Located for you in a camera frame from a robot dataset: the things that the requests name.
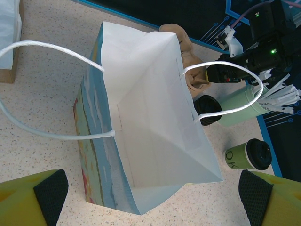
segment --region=white rope handle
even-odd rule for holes
[[[255,98],[250,101],[248,104],[244,105],[244,106],[241,106],[241,107],[238,107],[238,108],[234,108],[232,110],[227,110],[227,111],[221,111],[221,112],[214,112],[214,113],[207,113],[207,114],[200,114],[198,116],[198,118],[196,118],[194,121],[195,122],[198,122],[199,120],[203,119],[203,118],[206,118],[206,117],[213,117],[213,116],[219,116],[219,115],[224,115],[224,114],[230,114],[230,113],[233,113],[233,112],[238,112],[238,111],[241,111],[243,109],[246,109],[247,107],[251,106],[252,104],[254,104],[259,98],[260,96],[262,95],[262,92],[263,92],[263,83],[262,81],[260,80],[260,78],[254,74],[252,71],[242,67],[242,66],[239,66],[239,65],[236,65],[236,64],[233,64],[233,63],[230,63],[230,62],[226,62],[226,61],[214,61],[214,62],[206,62],[206,63],[201,63],[201,64],[198,64],[198,65],[192,65],[192,66],[189,66],[189,67],[186,67],[181,75],[181,77],[183,77],[185,75],[185,73],[193,68],[197,68],[197,67],[204,67],[204,66],[208,66],[208,65],[228,65],[228,66],[232,66],[232,67],[236,67],[240,70],[243,70],[245,72],[247,72],[248,74],[250,74],[252,77],[254,77],[256,79],[256,81],[258,82],[259,86],[260,86],[260,89],[257,93],[257,95],[255,96]]]
[[[47,47],[47,48],[53,48],[56,50],[59,50],[63,53],[69,54],[73,57],[76,57],[77,59],[80,59],[84,62],[86,62],[87,64],[97,68],[98,70],[104,72],[103,67],[101,67],[100,65],[98,65],[97,63],[85,58],[84,56],[75,53],[67,48],[63,48],[60,46],[56,46],[56,45],[52,45],[52,44],[48,44],[48,43],[44,43],[44,42],[39,42],[39,41],[20,41],[20,42],[15,42],[9,46],[7,46],[6,48],[4,48],[3,50],[0,51],[0,58],[7,53],[8,51],[20,47],[20,46],[43,46],[43,47]],[[104,137],[113,137],[115,135],[115,131],[111,130],[107,133],[100,133],[100,134],[94,134],[94,135],[86,135],[86,136],[77,136],[77,135],[63,135],[63,134],[54,134],[54,133],[47,133],[44,131],[40,131],[38,129],[33,129],[29,126],[26,126],[25,124],[23,124],[22,122],[20,122],[19,120],[17,120],[9,111],[8,109],[6,109],[6,107],[4,106],[1,98],[0,98],[0,109],[3,111],[3,113],[8,117],[8,119],[15,124],[16,126],[20,127],[21,129],[24,129],[30,133],[33,133],[35,135],[39,135],[42,137],[48,137],[48,138],[54,138],[54,139],[60,139],[60,140],[89,140],[89,139],[97,139],[97,138],[104,138]]]
[[[56,45],[53,45],[53,44],[49,44],[49,43],[44,43],[44,42],[40,42],[40,41],[29,41],[29,40],[26,40],[26,41],[20,41],[20,42],[15,42],[11,45],[9,45],[8,47],[2,49],[0,51],[0,58],[5,54],[7,53],[8,51],[14,49],[14,48],[17,48],[17,47],[20,47],[20,46],[42,46],[42,47],[47,47],[47,48],[53,48],[53,49],[56,49],[56,50],[59,50],[63,53],[66,53],[66,54],[69,54],[73,57],[76,57],[77,59],[80,59],[84,62],[86,62],[87,64],[97,68],[98,70],[104,72],[104,68],[101,67],[100,65],[98,65],[97,63],[87,59],[86,57],[76,53],[76,52],[73,52],[67,48],[63,48],[63,47],[60,47],[60,46],[56,46]],[[230,63],[230,62],[224,62],[224,61],[214,61],[214,62],[207,62],[207,63],[202,63],[202,64],[198,64],[198,65],[192,65],[192,66],[189,66],[189,67],[186,67],[182,73],[182,76],[185,75],[185,73],[193,68],[197,68],[197,67],[202,67],[202,66],[207,66],[207,65],[228,65],[228,66],[232,66],[232,67],[236,67],[240,70],[243,70],[247,73],[249,73],[251,76],[253,76],[258,84],[260,85],[260,90],[259,92],[257,93],[256,97],[254,98],[254,100],[250,101],[248,104],[242,106],[242,107],[238,107],[238,108],[235,108],[235,109],[232,109],[232,110],[227,110],[227,111],[221,111],[221,112],[216,112],[216,113],[207,113],[207,114],[201,114],[196,120],[195,122],[199,121],[200,119],[202,118],[205,118],[205,117],[212,117],[212,116],[218,116],[218,115],[224,115],[224,114],[229,114],[229,113],[233,113],[233,112],[238,112],[240,110],[243,110],[249,106],[251,106],[253,103],[255,103],[259,97],[261,96],[262,92],[263,92],[263,83],[262,81],[259,79],[259,77],[254,74],[253,72],[245,69],[244,67],[241,67],[239,65],[236,65],[236,64],[233,64],[233,63]],[[44,131],[40,131],[38,129],[33,129],[29,126],[26,126],[25,124],[23,124],[22,122],[20,122],[19,120],[17,120],[9,111],[8,109],[4,106],[1,98],[0,98],[0,109],[3,111],[3,113],[8,117],[8,119],[13,123],[15,124],[16,126],[20,127],[21,129],[24,129],[30,133],[33,133],[35,135],[39,135],[39,136],[42,136],[42,137],[48,137],[48,138],[54,138],[54,139],[61,139],[61,140],[88,140],[88,139],[97,139],[97,138],[104,138],[104,137],[113,137],[115,135],[115,131],[111,130],[109,132],[106,132],[106,133],[100,133],[100,134],[94,134],[94,135],[86,135],[86,136],[77,136],[77,135],[62,135],[62,134],[53,134],[53,133],[47,133],[47,132],[44,132]]]

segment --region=cardboard box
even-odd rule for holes
[[[19,8],[22,24],[24,22],[24,4],[23,0],[20,0],[20,8]],[[14,83],[16,79],[16,70],[17,70],[17,64],[18,64],[18,58],[19,58],[19,48],[16,48],[14,50],[14,61],[13,66],[11,70],[7,69],[0,69],[0,82],[5,83]]]

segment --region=cable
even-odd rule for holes
[[[48,43],[44,43],[44,42],[39,42],[39,41],[29,41],[28,40],[28,41],[20,41],[20,42],[13,43],[13,44],[9,45],[8,47],[6,47],[6,48],[4,48],[3,50],[0,51],[0,58],[5,53],[7,53],[8,51],[10,51],[10,50],[12,50],[12,49],[14,49],[16,47],[20,47],[20,46],[42,46],[42,47],[47,47],[47,48],[53,48],[53,49],[59,50],[61,52],[67,53],[67,54],[69,54],[69,55],[71,55],[73,57],[76,57],[76,58],[78,58],[78,59],[86,62],[87,64],[89,64],[89,65],[91,65],[91,66],[99,69],[100,71],[104,72],[104,68],[103,67],[101,67],[97,63],[95,63],[95,62],[93,62],[93,61],[85,58],[84,56],[82,56],[82,55],[80,55],[78,53],[75,53],[75,52],[73,52],[73,51],[71,51],[71,50],[69,50],[67,48],[63,48],[63,47],[60,47],[60,46],[56,46],[56,45],[52,45],[52,44],[48,44]],[[238,69],[241,69],[241,70],[249,73],[251,76],[253,76],[258,81],[258,84],[260,85],[260,90],[257,93],[257,95],[254,98],[254,100],[250,101],[248,104],[246,104],[246,105],[244,105],[242,107],[235,108],[235,109],[232,109],[232,110],[227,110],[227,111],[216,112],[216,113],[201,114],[199,116],[199,118],[196,119],[195,121],[199,121],[200,119],[205,118],[205,117],[224,115],[224,114],[229,114],[229,113],[233,113],[233,112],[237,112],[237,111],[243,110],[243,109],[251,106],[261,96],[261,94],[263,92],[263,83],[259,79],[259,77],[256,74],[254,74],[253,72],[245,69],[244,67],[236,65],[236,64],[233,64],[233,63],[230,63],[230,62],[214,61],[214,62],[201,63],[201,64],[198,64],[198,65],[192,65],[192,66],[186,67],[183,70],[183,73],[182,73],[181,77],[183,77],[187,71],[189,71],[189,70],[191,70],[193,68],[202,67],[202,66],[208,66],[208,65],[228,65],[228,66],[233,66],[233,67],[236,67]],[[28,131],[30,133],[33,133],[35,135],[39,135],[39,136],[42,136],[42,137],[61,139],[61,140],[85,140],[85,139],[97,139],[97,138],[103,138],[103,137],[112,137],[112,136],[115,135],[115,131],[113,131],[113,130],[111,130],[111,131],[109,131],[107,133],[94,134],[94,135],[86,135],[86,136],[61,135],[61,134],[47,133],[47,132],[44,132],[44,131],[40,131],[40,130],[37,130],[37,129],[33,129],[31,127],[28,127],[25,124],[23,124],[20,121],[18,121],[8,111],[8,109],[4,106],[1,98],[0,98],[0,109],[3,111],[3,113],[8,117],[8,119],[13,124],[15,124],[16,126],[20,127],[21,129],[24,129],[24,130],[26,130],[26,131]]]
[[[249,12],[251,12],[253,9],[256,9],[256,8],[258,8],[259,6],[262,6],[262,5],[265,5],[265,4],[269,4],[269,3],[271,3],[271,2],[273,2],[273,0],[261,2],[261,3],[257,4],[257,5],[252,6],[252,7],[249,8],[246,12],[244,12],[242,15],[240,15],[240,17],[239,17],[239,18],[238,18],[238,19],[230,26],[230,28],[234,28],[234,27],[238,24],[238,22],[239,22],[242,18],[244,18],[246,15],[248,15]],[[298,3],[295,3],[295,2],[291,2],[291,1],[286,1],[286,0],[284,0],[284,2],[287,3],[287,4],[289,4],[290,6],[297,7],[297,8],[301,8],[301,4],[298,4]]]
[[[20,47],[20,46],[43,46],[43,47],[48,47],[48,48],[53,48],[56,50],[59,50],[63,53],[67,53],[73,57],[76,57],[84,62],[86,62],[87,64],[97,68],[98,70],[104,72],[103,67],[101,67],[100,65],[98,65],[97,63],[85,58],[84,56],[75,53],[67,48],[63,48],[60,46],[56,46],[56,45],[52,45],[52,44],[48,44],[48,43],[43,43],[43,42],[39,42],[39,41],[20,41],[20,42],[16,42],[13,43],[11,45],[9,45],[8,47],[4,48],[3,50],[0,51],[0,58],[7,53],[8,51],[16,48],[16,47]],[[8,119],[15,124],[16,126],[20,127],[21,129],[24,129],[30,133],[33,133],[35,135],[39,135],[42,137],[48,137],[48,138],[54,138],[54,139],[60,139],[60,140],[88,140],[88,139],[97,139],[97,138],[104,138],[104,137],[113,137],[115,135],[115,131],[111,130],[107,133],[100,133],[100,134],[94,134],[94,135],[86,135],[86,136],[77,136],[77,135],[61,135],[61,134],[53,134],[53,133],[47,133],[44,131],[40,131],[37,129],[33,129],[29,126],[26,126],[25,124],[23,124],[22,122],[20,122],[19,120],[17,120],[9,111],[8,109],[6,109],[6,107],[4,106],[1,98],[0,98],[0,109],[3,111],[3,113],[8,117]]]
[[[192,66],[189,66],[189,67],[186,67],[181,75],[181,77],[183,77],[185,75],[185,73],[193,68],[197,68],[197,67],[203,67],[203,66],[209,66],[209,65],[228,65],[228,66],[232,66],[232,67],[236,67],[240,70],[243,70],[245,72],[247,72],[248,74],[250,74],[252,77],[254,77],[256,79],[256,81],[258,82],[259,86],[260,86],[260,89],[257,93],[257,95],[255,96],[255,98],[250,101],[248,104],[244,105],[244,106],[241,106],[241,107],[238,107],[238,108],[234,108],[232,110],[227,110],[227,111],[221,111],[221,112],[214,112],[214,113],[206,113],[206,114],[200,114],[198,116],[198,118],[196,118],[194,121],[195,122],[198,122],[199,120],[203,119],[203,118],[206,118],[206,117],[213,117],[213,116],[219,116],[219,115],[224,115],[224,114],[230,114],[230,113],[233,113],[233,112],[238,112],[238,111],[241,111],[243,109],[246,109],[247,107],[251,106],[252,104],[254,104],[259,98],[260,96],[262,95],[262,92],[263,92],[263,83],[262,81],[260,80],[260,78],[254,74],[253,72],[249,71],[248,69],[242,67],[242,66],[239,66],[239,65],[236,65],[236,64],[233,64],[233,63],[230,63],[230,62],[226,62],[226,61],[214,61],[214,62],[206,62],[206,63],[201,63],[201,64],[198,64],[198,65],[192,65]]]

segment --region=speckled countertop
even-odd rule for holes
[[[24,0],[24,5],[23,40],[53,43],[87,57],[102,21],[152,31],[69,0]],[[204,61],[216,60],[219,55],[200,46],[195,46],[195,52]],[[47,48],[21,48],[16,82],[0,84],[0,95],[13,115],[27,125],[74,134],[72,106],[84,73],[85,64],[71,56]],[[206,93],[218,98],[241,86],[243,83],[213,84]],[[217,123],[206,127],[224,182],[186,185],[143,216],[85,202],[76,141],[32,136],[12,125],[2,112],[0,125],[0,182],[51,169],[66,171],[69,192],[59,218],[60,226],[250,225],[238,195],[241,171],[224,167],[221,154],[251,138],[262,139],[256,119],[231,128]],[[273,173],[271,168],[266,172]]]

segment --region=green coffee cup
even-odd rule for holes
[[[222,155],[223,161],[234,170],[266,170],[272,163],[269,145],[258,139],[230,148]]]

